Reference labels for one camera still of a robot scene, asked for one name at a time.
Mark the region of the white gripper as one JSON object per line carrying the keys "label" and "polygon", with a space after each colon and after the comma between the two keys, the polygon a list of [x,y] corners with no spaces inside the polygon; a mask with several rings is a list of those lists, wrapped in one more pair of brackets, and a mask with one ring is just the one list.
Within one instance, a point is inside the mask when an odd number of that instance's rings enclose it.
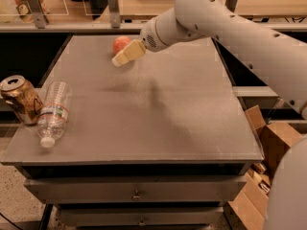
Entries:
{"label": "white gripper", "polygon": [[164,40],[164,27],[160,23],[158,17],[152,18],[143,26],[140,32],[140,38],[144,44],[138,39],[133,39],[124,49],[113,57],[112,63],[116,67],[120,67],[137,58],[141,58],[145,55],[146,48],[152,52],[158,52],[167,47]]}

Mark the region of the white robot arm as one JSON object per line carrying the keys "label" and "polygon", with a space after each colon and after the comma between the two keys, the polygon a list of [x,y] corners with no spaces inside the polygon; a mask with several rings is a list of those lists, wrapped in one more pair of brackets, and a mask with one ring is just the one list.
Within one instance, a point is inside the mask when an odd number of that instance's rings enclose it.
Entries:
{"label": "white robot arm", "polygon": [[[119,67],[150,50],[211,37],[307,119],[307,45],[245,19],[218,0],[175,0],[112,59]],[[263,230],[307,230],[307,139],[282,157],[272,181]]]}

